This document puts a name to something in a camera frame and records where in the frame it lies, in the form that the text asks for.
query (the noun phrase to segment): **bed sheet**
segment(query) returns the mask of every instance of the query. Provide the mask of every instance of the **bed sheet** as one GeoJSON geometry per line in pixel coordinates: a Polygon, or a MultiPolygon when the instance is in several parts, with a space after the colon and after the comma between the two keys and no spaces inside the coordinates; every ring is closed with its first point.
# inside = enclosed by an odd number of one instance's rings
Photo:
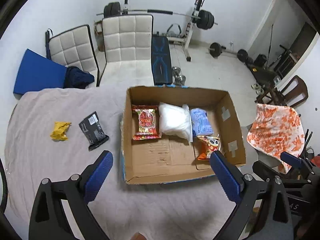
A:
{"type": "MultiPolygon", "coordinates": [[[[130,239],[140,232],[149,240],[213,239],[231,214],[229,201],[216,177],[193,181],[127,185],[120,163],[120,120],[129,82],[80,89],[28,92],[18,102],[8,126],[5,161],[10,205],[29,221],[33,201],[43,178],[51,181],[80,174],[103,150],[114,165],[96,199],[88,204],[110,239],[130,239]],[[78,124],[96,111],[109,141],[89,152],[89,142],[78,124]],[[55,142],[55,121],[72,122],[69,140],[55,142]]],[[[75,222],[75,236],[82,238],[75,222]]]]}

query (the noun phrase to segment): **blue gripper pad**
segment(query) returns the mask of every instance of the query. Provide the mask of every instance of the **blue gripper pad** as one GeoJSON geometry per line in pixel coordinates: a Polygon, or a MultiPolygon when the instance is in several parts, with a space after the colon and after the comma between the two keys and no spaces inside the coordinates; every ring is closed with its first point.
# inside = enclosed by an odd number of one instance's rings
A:
{"type": "Polygon", "coordinates": [[[210,166],[217,175],[218,180],[228,199],[238,204],[241,202],[240,192],[243,190],[244,185],[237,182],[237,179],[232,175],[227,167],[226,162],[227,160],[219,151],[213,152],[210,156],[210,166]]]}
{"type": "Polygon", "coordinates": [[[297,169],[301,168],[301,159],[291,155],[290,153],[282,152],[280,155],[280,159],[281,161],[289,164],[294,168],[297,168],[297,169]]]}
{"type": "Polygon", "coordinates": [[[112,168],[112,165],[113,156],[111,152],[108,152],[96,166],[95,170],[91,173],[91,176],[84,185],[84,202],[86,204],[95,200],[104,180],[112,168]]]}

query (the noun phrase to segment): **black snack packet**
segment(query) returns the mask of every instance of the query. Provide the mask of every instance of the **black snack packet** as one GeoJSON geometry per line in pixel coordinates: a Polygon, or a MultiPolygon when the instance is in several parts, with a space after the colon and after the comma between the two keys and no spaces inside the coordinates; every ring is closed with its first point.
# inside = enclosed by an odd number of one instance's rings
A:
{"type": "Polygon", "coordinates": [[[101,144],[109,140],[109,136],[103,132],[99,124],[97,112],[94,112],[84,118],[82,122],[79,123],[79,126],[89,140],[89,151],[98,148],[101,144]]]}

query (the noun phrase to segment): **silver dumbbell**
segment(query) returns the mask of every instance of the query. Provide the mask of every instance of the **silver dumbbell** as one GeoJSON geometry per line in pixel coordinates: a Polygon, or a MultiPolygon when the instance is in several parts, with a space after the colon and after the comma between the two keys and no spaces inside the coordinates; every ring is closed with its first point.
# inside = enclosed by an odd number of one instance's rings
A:
{"type": "Polygon", "coordinates": [[[186,81],[186,77],[181,74],[181,68],[179,67],[173,67],[172,68],[172,75],[174,76],[174,84],[176,86],[184,86],[184,83],[186,81]]]}

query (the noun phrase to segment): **cardboard box behind chair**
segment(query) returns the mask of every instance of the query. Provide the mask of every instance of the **cardboard box behind chair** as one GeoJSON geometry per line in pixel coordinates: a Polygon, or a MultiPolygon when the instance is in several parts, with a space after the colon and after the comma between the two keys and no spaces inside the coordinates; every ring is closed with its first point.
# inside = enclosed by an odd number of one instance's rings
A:
{"type": "Polygon", "coordinates": [[[176,136],[133,141],[138,115],[131,105],[157,105],[159,102],[207,111],[215,135],[220,134],[221,152],[238,167],[245,164],[240,124],[230,95],[226,91],[180,87],[131,87],[127,90],[121,127],[124,179],[127,184],[171,183],[214,175],[209,161],[198,161],[201,142],[176,136]]]}

